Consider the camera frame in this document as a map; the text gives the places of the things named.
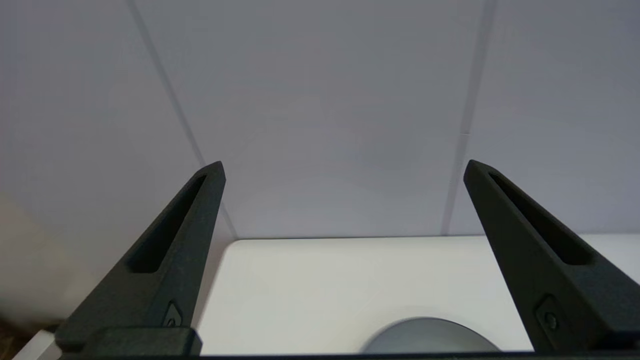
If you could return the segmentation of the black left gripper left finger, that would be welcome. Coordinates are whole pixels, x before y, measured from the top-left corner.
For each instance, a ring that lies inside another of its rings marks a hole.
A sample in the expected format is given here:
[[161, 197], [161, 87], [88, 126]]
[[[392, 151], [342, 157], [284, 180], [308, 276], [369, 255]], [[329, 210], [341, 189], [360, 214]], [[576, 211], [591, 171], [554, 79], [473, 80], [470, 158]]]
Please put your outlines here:
[[199, 351], [192, 320], [226, 173], [197, 171], [55, 332], [62, 351]]

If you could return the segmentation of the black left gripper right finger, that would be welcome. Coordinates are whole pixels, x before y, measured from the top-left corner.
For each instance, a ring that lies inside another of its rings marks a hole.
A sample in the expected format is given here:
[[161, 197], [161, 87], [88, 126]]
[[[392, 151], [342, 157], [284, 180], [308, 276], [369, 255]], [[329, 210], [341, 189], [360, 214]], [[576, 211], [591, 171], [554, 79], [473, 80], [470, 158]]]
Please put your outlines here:
[[639, 351], [635, 280], [494, 167], [463, 180], [537, 353]]

